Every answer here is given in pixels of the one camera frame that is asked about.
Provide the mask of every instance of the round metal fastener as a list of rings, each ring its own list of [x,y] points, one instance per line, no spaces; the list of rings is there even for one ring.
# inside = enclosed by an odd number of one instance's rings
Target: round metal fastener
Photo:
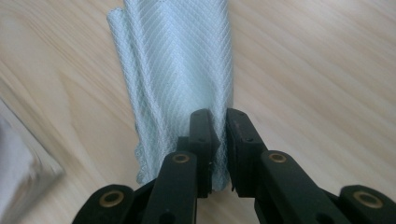
[[[272,154],[270,154],[269,158],[271,161],[274,161],[274,162],[285,162],[286,161],[286,157],[279,153],[272,153]]]
[[[102,207],[113,207],[121,203],[123,198],[124,194],[121,191],[113,189],[100,197],[99,204]]]
[[[367,207],[381,208],[384,205],[379,198],[363,190],[354,192],[353,197],[356,199],[356,201]]]
[[[186,154],[176,154],[174,157],[172,157],[172,161],[177,162],[177,163],[184,163],[189,160],[190,160],[190,157]]]

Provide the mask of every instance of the light blue towel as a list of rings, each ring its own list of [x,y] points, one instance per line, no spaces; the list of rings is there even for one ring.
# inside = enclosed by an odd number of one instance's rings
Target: light blue towel
[[[233,101],[226,0],[126,0],[107,20],[134,109],[140,164],[148,183],[189,135],[190,113],[208,108],[220,140],[213,189],[228,182],[225,113]]]

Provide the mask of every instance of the wooden surface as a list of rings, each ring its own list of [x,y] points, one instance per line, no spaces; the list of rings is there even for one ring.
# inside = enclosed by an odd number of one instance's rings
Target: wooden surface
[[[137,137],[106,13],[117,1],[0,0],[0,96],[66,170],[21,223],[70,223],[97,189],[134,189]],[[234,107],[338,194],[396,200],[396,2],[230,0]],[[230,189],[198,223],[257,223]]]

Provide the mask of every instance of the textured fabric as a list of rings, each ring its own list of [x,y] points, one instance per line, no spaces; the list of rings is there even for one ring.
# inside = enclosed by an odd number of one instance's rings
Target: textured fabric
[[[225,112],[233,95],[225,0],[126,0],[107,15],[134,109],[140,164],[148,183],[189,135],[190,113],[209,108],[220,139],[213,189],[228,181]]]

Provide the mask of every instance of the white cloth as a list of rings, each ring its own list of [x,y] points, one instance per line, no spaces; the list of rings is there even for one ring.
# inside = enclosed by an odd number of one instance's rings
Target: white cloth
[[[107,15],[134,109],[140,164],[148,183],[189,135],[190,113],[208,108],[220,140],[213,189],[228,182],[225,113],[233,101],[226,0],[125,0]]]

